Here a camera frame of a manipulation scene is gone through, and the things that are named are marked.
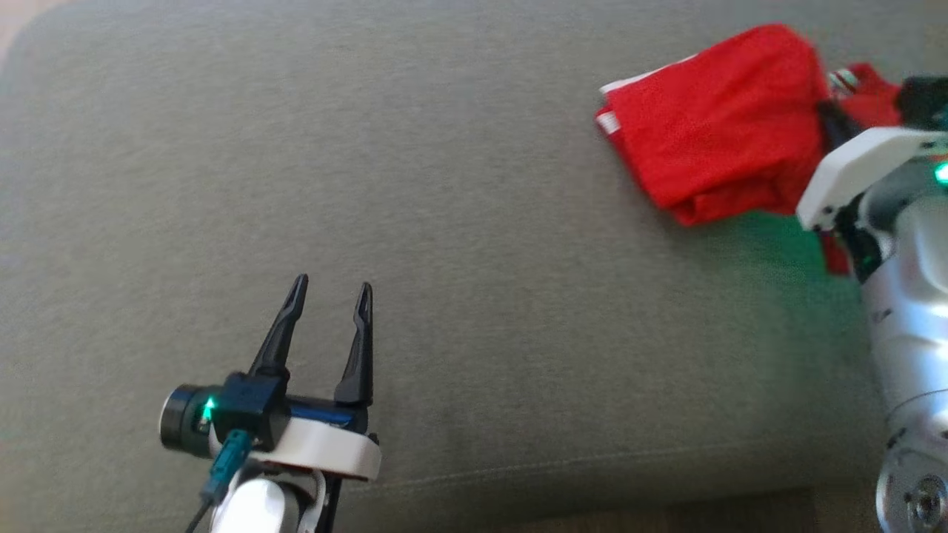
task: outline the gray couch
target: gray couch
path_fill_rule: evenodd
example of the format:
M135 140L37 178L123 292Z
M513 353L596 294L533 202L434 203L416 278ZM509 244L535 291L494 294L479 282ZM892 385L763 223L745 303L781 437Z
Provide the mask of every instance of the gray couch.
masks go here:
M339 531L875 475L854 287L793 220L685 230L652 208L593 122L596 89L773 20L828 66L944 69L935 8L53 10L0 75L0 525L181 531L209 463L160 447L158 409L246 367L301 271L300 394L332 392L375 287L385 459L348 486Z

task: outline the cable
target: cable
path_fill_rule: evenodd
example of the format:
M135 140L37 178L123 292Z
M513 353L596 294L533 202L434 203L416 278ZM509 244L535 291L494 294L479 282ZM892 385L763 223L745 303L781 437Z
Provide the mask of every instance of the cable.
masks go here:
M210 504L210 498L205 498L201 502L201 508L197 509L197 514L195 514L194 518L191 519L191 523L188 525L188 529L185 529L185 533L194 533L194 530L197 529L197 526L201 524L201 519L204 518L204 515L208 514Z
M253 438L250 433L243 430L232 430L228 433L224 447L210 466L210 477L201 488L201 508L194 515L185 533L194 533L194 529L201 524L201 519L208 513L211 506L220 505L224 501L228 495L230 480L244 465L252 446Z

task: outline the green led light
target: green led light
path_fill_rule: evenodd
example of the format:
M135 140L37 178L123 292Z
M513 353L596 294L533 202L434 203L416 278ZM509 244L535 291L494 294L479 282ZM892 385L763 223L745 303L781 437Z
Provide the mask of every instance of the green led light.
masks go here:
M214 398L208 398L208 403L204 404L204 412L201 413L201 418L210 420L210 411L214 409Z
M948 163L941 163L935 169L935 179L941 185L948 185Z

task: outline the red cloth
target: red cloth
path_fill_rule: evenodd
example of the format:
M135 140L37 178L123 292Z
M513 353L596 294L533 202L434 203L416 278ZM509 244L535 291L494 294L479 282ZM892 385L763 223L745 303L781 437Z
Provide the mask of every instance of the red cloth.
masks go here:
M691 226L793 213L824 155L815 107L829 96L813 47L769 25L608 90L598 119L652 201Z
M895 103L901 87L884 80L868 63L853 64L844 70L856 83L847 82L849 77L841 77L839 70L831 76L846 85L851 92L851 95L844 95L839 100L840 107L847 115L865 128L902 125L902 114Z

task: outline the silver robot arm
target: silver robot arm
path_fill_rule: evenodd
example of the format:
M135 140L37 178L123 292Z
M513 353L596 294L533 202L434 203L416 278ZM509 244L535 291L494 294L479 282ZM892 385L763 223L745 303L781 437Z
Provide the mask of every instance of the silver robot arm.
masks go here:
M861 284L889 440L886 533L948 533L948 134L873 128L830 153L797 215L832 230Z

